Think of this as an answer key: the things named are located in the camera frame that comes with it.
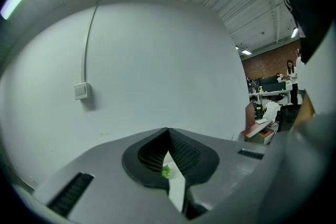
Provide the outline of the black office chair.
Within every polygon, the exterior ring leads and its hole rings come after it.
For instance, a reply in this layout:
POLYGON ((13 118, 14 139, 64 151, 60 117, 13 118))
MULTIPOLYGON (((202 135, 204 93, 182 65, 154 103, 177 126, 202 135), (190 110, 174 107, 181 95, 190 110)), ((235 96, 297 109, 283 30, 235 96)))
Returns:
POLYGON ((280 108, 279 111, 279 125, 278 125, 278 132, 281 131, 288 131, 292 128, 296 117, 299 113, 301 105, 300 104, 292 104, 292 105, 285 105, 280 108))

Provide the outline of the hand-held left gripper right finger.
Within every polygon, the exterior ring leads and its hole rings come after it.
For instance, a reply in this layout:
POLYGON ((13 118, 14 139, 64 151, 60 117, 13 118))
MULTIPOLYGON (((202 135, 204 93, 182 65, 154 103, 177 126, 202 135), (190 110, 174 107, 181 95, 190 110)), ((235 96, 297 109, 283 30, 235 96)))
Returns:
POLYGON ((196 218, 214 209, 259 164, 267 147, 168 129, 173 161, 185 177, 182 214, 196 218))

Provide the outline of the white office desk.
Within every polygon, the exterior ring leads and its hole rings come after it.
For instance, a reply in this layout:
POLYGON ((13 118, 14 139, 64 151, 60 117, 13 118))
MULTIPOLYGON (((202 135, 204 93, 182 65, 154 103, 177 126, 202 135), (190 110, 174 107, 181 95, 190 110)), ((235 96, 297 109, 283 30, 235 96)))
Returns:
POLYGON ((249 93, 249 98, 256 98, 257 103, 263 104, 263 97, 269 97, 274 95, 285 95, 287 103, 290 102, 290 91, 292 90, 291 84, 282 83, 275 83, 275 84, 268 84, 262 87, 262 92, 255 92, 249 93))

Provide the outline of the white wall switch box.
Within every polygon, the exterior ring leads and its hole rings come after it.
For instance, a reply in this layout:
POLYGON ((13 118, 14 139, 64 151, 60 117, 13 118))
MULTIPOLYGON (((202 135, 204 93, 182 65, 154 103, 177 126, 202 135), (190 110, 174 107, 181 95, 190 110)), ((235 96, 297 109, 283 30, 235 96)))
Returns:
POLYGON ((91 85, 87 82, 74 85, 75 100, 83 100, 91 97, 91 85))

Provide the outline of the red storage box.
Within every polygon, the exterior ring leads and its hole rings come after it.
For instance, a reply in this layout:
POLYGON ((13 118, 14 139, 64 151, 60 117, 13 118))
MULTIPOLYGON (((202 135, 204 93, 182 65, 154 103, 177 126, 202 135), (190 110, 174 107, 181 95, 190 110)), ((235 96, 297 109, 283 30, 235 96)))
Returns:
POLYGON ((275 134, 275 130, 270 128, 271 120, 255 120, 254 103, 251 101, 245 108, 246 128, 240 134, 244 142, 267 145, 275 134))

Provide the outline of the white wall conduit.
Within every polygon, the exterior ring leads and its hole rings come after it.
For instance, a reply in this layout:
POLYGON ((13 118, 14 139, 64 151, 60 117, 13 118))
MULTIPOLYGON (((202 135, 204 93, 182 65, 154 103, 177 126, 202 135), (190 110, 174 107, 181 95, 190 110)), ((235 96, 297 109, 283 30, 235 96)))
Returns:
POLYGON ((99 7, 101 0, 96 0, 95 5, 93 7, 92 13, 90 15, 90 20, 89 20, 89 25, 88 29, 86 31, 85 39, 84 39, 84 47, 82 51, 82 57, 81 57, 81 70, 80 70, 80 78, 81 78, 81 83, 86 82, 86 58, 87 58, 87 50, 88 50, 88 44, 89 44, 89 38, 90 38, 90 32, 92 28, 92 24, 94 21, 95 14, 97 12, 97 9, 99 7))

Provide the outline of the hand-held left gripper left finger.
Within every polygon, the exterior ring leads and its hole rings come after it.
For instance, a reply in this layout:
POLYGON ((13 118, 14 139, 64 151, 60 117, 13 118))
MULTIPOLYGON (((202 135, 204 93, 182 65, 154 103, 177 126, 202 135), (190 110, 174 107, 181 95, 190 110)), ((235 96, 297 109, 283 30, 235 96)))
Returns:
POLYGON ((166 190, 142 186, 122 166, 122 155, 129 146, 163 131, 145 131, 87 150, 46 179, 34 197, 49 206, 72 179, 84 173, 93 179, 66 220, 77 224, 187 224, 166 190))

